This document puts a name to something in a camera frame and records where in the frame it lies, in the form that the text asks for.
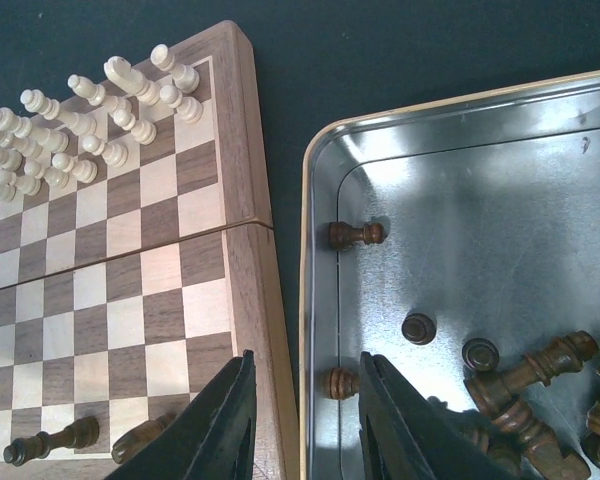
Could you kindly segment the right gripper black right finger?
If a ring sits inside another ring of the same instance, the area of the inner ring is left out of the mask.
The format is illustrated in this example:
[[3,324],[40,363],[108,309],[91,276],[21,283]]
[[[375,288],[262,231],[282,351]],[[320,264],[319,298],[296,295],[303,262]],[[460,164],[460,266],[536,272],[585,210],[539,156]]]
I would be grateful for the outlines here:
[[382,355],[364,351],[358,376],[367,479],[508,479]]

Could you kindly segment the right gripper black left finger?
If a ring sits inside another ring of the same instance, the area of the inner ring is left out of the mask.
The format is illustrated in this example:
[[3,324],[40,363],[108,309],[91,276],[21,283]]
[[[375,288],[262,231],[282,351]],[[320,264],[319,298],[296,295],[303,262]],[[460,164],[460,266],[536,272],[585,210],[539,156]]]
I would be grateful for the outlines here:
[[251,479],[257,426],[256,365],[229,360],[154,441],[110,479]]

